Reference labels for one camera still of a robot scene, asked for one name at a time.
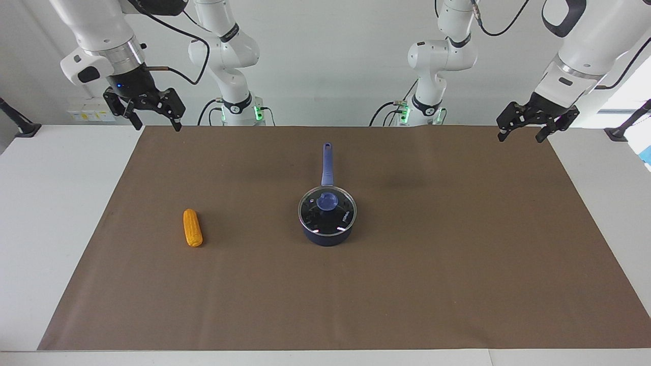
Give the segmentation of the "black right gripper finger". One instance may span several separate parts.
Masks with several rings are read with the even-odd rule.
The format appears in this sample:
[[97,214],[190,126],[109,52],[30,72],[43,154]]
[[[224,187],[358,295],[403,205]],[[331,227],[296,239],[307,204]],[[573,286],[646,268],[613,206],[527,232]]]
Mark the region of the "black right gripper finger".
[[128,119],[132,126],[140,131],[143,127],[142,121],[135,112],[135,105],[131,99],[124,105],[121,98],[115,93],[112,87],[108,87],[104,91],[104,100],[109,107],[111,113],[116,117]]
[[174,88],[158,92],[155,112],[167,118],[175,132],[181,131],[181,119],[185,113],[185,105]]

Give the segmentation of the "yellow corn cob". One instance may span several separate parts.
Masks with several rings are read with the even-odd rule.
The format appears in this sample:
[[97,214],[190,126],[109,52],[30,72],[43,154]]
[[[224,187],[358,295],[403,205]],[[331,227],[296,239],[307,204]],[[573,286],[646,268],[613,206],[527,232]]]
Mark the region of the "yellow corn cob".
[[203,244],[203,236],[198,220],[198,214],[193,209],[186,209],[183,213],[183,228],[188,246],[197,248]]

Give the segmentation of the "brown table mat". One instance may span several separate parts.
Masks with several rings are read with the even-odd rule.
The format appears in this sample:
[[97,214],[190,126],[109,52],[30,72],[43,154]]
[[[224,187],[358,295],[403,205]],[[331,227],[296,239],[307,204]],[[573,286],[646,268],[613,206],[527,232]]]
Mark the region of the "brown table mat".
[[[651,318],[534,136],[146,127],[39,350],[651,348]],[[298,218],[325,143],[358,206],[334,247]]]

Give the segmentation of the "glass lid blue knob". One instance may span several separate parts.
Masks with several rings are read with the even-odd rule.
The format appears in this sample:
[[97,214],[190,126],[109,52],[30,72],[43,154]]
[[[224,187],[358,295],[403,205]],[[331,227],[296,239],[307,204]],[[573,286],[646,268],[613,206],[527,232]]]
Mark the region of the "glass lid blue knob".
[[307,233],[330,238],[352,230],[357,218],[355,199],[346,190],[333,185],[317,186],[299,201],[300,224]]

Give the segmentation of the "white wall socket box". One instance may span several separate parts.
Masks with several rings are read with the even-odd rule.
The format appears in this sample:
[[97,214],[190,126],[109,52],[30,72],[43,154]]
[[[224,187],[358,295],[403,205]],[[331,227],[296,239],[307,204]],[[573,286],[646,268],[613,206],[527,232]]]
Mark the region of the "white wall socket box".
[[115,116],[100,98],[72,98],[68,100],[67,113],[76,123],[113,123]]

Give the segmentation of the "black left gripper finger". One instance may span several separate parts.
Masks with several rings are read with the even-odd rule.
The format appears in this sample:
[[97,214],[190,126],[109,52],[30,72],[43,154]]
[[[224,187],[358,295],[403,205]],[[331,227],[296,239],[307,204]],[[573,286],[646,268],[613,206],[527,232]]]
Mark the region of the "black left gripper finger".
[[557,131],[566,131],[579,115],[579,109],[569,109],[567,112],[554,117],[551,114],[539,112],[536,114],[536,121],[540,122],[543,127],[537,132],[535,139],[542,143]]
[[509,134],[515,129],[526,127],[528,125],[525,112],[527,105],[520,105],[517,102],[510,102],[501,114],[497,117],[497,126],[499,129],[497,138],[499,141],[505,141]]

